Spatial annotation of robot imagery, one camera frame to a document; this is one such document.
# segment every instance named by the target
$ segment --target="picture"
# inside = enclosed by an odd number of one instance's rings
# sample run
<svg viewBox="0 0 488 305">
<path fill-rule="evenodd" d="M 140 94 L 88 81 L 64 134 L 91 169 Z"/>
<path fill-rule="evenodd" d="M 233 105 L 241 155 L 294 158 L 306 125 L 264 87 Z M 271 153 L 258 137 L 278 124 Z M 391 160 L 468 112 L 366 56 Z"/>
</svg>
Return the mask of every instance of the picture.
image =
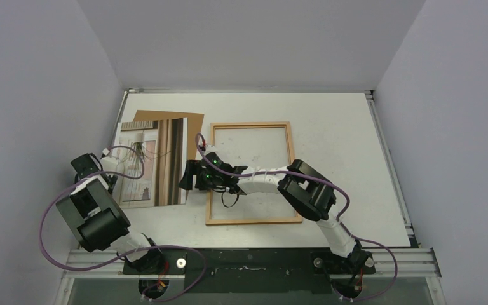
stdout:
<svg viewBox="0 0 488 305">
<path fill-rule="evenodd" d="M 113 154 L 124 174 L 137 177 L 141 162 L 145 171 L 140 179 L 119 178 L 113 197 L 121 208 L 156 207 L 185 203 L 179 181 L 186 165 L 187 119 L 120 123 Z"/>
</svg>

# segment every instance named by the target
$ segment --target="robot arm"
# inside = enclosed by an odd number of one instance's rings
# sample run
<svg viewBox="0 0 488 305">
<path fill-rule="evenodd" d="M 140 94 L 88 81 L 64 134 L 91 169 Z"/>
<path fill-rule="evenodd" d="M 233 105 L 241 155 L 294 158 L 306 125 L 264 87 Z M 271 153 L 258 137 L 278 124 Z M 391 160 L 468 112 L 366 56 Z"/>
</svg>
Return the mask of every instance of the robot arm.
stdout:
<svg viewBox="0 0 488 305">
<path fill-rule="evenodd" d="M 100 167 L 112 172 L 122 172 L 122 163 L 104 151 Z M 81 180 L 87 175 L 99 172 L 93 154 L 84 154 L 71 164 Z M 117 181 L 116 175 L 95 175 L 87 178 L 73 192 L 56 204 L 66 224 L 87 251 L 115 250 L 124 253 L 138 248 L 154 246 L 152 239 L 133 230 L 130 221 L 111 196 Z M 156 272 L 163 267 L 160 250 L 134 252 L 126 256 L 125 264 L 138 272 Z"/>
<path fill-rule="evenodd" d="M 289 166 L 275 169 L 231 166 L 221 160 L 219 152 L 214 146 L 205 147 L 205 157 L 216 167 L 226 172 L 251 175 L 232 177 L 218 172 L 204 160 L 189 160 L 179 187 L 191 190 L 193 188 L 193 176 L 196 175 L 195 187 L 200 190 L 213 189 L 239 195 L 252 193 L 281 194 L 300 215 L 317 223 L 333 254 L 347 258 L 357 270 L 369 258 L 368 252 L 362 251 L 361 244 L 351 237 L 341 227 L 340 222 L 336 220 L 338 208 L 334 189 L 310 179 L 278 173 L 280 171 L 291 171 L 308 177 L 327 180 L 307 163 L 297 159 Z M 267 173 L 254 175 L 254 172 Z"/>
</svg>

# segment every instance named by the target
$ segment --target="white table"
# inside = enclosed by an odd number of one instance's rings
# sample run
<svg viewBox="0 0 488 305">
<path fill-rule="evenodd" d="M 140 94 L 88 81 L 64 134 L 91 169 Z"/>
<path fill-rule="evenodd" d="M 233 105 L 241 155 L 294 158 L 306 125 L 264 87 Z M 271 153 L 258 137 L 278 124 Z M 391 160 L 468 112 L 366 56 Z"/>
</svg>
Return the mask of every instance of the white table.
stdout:
<svg viewBox="0 0 488 305">
<path fill-rule="evenodd" d="M 362 238 L 409 246 L 400 205 L 362 93 L 130 94 L 122 122 L 137 110 L 204 113 L 210 123 L 289 121 L 295 156 L 351 196 L 343 222 Z M 341 195 L 338 203 L 344 205 Z M 179 206 L 126 209 L 135 229 L 160 245 L 203 248 L 327 247 L 314 222 L 206 226 L 206 193 L 191 191 Z"/>
</svg>

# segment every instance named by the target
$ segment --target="black cable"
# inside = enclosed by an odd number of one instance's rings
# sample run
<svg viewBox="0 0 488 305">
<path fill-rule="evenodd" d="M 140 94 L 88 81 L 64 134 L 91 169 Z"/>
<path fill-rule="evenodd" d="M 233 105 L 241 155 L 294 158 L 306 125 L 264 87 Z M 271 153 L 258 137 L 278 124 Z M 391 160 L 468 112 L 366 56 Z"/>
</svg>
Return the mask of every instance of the black cable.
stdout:
<svg viewBox="0 0 488 305">
<path fill-rule="evenodd" d="M 121 260 L 121 261 L 123 261 L 123 262 L 125 262 L 125 261 L 126 261 L 126 260 L 124 259 L 124 257 L 119 258 L 119 260 Z"/>
<path fill-rule="evenodd" d="M 353 284 L 353 281 L 355 280 L 356 276 L 358 275 L 359 273 L 357 274 L 353 274 L 353 276 L 351 277 L 351 279 L 349 280 L 349 283 L 347 283 L 348 286 L 351 286 Z"/>
<path fill-rule="evenodd" d="M 225 193 L 226 193 L 226 192 L 223 192 L 223 193 L 222 193 L 222 204 L 223 204 L 223 205 L 224 205 L 224 207 L 226 207 L 226 208 L 232 208 L 232 207 L 234 207 L 234 205 L 235 205 L 235 204 L 236 204 L 236 202 L 238 201 L 238 198 L 240 197 L 240 195 L 239 195 L 239 194 L 237 194 L 237 195 L 236 195 L 236 200 L 234 201 L 233 205 L 226 205 L 226 204 L 224 203 L 224 194 L 225 194 Z"/>
</svg>

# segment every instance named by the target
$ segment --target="gray wall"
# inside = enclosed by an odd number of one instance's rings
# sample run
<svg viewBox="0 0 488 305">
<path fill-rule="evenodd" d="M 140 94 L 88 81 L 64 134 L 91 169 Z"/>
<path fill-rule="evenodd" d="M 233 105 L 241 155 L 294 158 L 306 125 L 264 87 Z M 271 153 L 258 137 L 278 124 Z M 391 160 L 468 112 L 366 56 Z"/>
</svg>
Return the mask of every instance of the gray wall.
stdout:
<svg viewBox="0 0 488 305">
<path fill-rule="evenodd" d="M 62 271 L 39 253 L 40 216 L 70 160 L 109 143 L 121 92 L 75 0 L 0 1 L 0 304 L 53 303 Z M 56 211 L 44 236 L 64 261 Z"/>
<path fill-rule="evenodd" d="M 424 0 L 78 2 L 125 87 L 347 91 L 379 84 Z"/>
<path fill-rule="evenodd" d="M 375 98 L 449 304 L 488 304 L 488 1 L 427 0 Z"/>
</svg>

